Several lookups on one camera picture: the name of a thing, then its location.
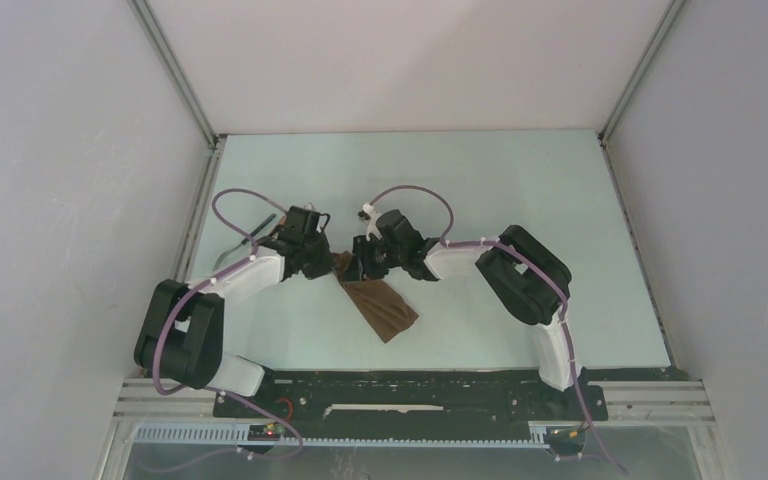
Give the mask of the brown cloth napkin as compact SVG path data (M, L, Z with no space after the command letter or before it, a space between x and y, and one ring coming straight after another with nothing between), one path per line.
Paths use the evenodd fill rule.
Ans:
M385 281L345 281L344 274L351 259L349 252L333 253L332 257L338 284L384 344L411 328L419 319L413 307Z

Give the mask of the fork with dark handle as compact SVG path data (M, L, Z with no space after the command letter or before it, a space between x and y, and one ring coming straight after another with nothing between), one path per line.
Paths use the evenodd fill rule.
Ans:
M252 234L254 237L257 237L257 236L258 236L260 233L262 233L262 232L263 232L263 231L264 231L264 230L265 230L267 227L269 227L269 226L270 226L270 225L271 225L271 224L272 224L272 223L275 221L276 217L277 217L277 215L276 215L276 214L270 214L270 215L268 215L268 216L267 216L267 217L266 217L266 218L265 218L265 219L264 219L264 220L263 220L263 221L262 221L262 222L261 222L259 225L257 225L257 226L256 226L256 227L253 229L253 231L251 232L251 234ZM250 243L250 240L249 240L248 238L244 237L244 238L243 238L243 239L242 239L240 242L236 243L236 244L235 244L233 247L231 247L231 248L229 248L229 249L227 249L227 250L223 251L223 252L222 252L222 253L221 253L221 254L220 254L218 257L217 257L217 259L215 260L215 262L214 262L214 264L213 264L213 267L212 267L212 270L213 270L213 271L218 271L218 270L219 270L219 269L222 267L222 265L224 264L224 262L225 262L225 261L226 261L226 260L227 260L227 259L228 259L228 258L229 258L229 257L230 257L232 254L233 254L233 253L237 252L238 250L241 250L242 248L244 248L244 247L245 247L246 245L248 245L249 243Z

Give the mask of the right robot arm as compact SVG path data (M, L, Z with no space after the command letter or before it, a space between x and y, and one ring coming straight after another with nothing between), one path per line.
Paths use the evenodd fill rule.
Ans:
M505 310L532 330L545 411L566 418L580 407L580 368L562 326L572 274L528 231L510 225L494 238L452 242L423 236L398 209L365 204L359 217L366 232L353 238L342 280L382 280L393 269L429 282L481 275Z

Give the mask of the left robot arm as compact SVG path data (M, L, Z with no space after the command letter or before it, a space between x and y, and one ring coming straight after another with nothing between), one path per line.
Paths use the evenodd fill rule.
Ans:
M330 214L292 206L284 217L238 262L200 280L167 279L155 287L134 349L138 366L184 387L236 393L252 416L272 411L269 369L226 352L224 319L228 298L246 300L296 274L314 280L333 272Z

